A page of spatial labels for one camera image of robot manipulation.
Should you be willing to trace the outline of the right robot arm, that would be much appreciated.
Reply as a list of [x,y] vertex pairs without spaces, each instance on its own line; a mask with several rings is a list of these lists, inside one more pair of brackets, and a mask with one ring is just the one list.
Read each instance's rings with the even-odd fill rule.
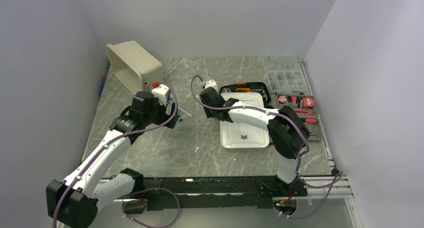
[[213,87],[207,87],[193,97],[203,106],[207,118],[248,126],[248,129],[240,129],[242,136],[250,136],[256,130],[268,134],[279,154],[276,191],[287,196],[295,189],[301,157],[305,154],[302,149],[309,147],[311,132],[293,108],[265,108],[257,93],[218,93]]

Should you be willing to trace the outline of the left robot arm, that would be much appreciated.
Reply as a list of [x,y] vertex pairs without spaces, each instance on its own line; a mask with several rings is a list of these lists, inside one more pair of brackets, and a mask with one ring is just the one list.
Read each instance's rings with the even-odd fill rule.
[[114,200],[128,195],[139,197],[144,191],[143,175],[126,168],[102,183],[110,166],[145,132],[161,127],[175,127],[178,102],[168,110],[169,96],[175,92],[160,85],[152,91],[139,91],[105,133],[102,141],[78,168],[62,180],[52,180],[46,188],[47,213],[52,227],[87,228],[97,214]]

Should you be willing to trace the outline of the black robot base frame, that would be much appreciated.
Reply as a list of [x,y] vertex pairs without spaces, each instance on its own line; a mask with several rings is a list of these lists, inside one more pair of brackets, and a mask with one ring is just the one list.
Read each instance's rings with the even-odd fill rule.
[[305,197],[303,183],[283,183],[275,175],[144,177],[125,168],[122,174],[135,178],[135,187],[123,199],[146,201],[147,211],[165,209],[256,207],[271,209],[278,198]]

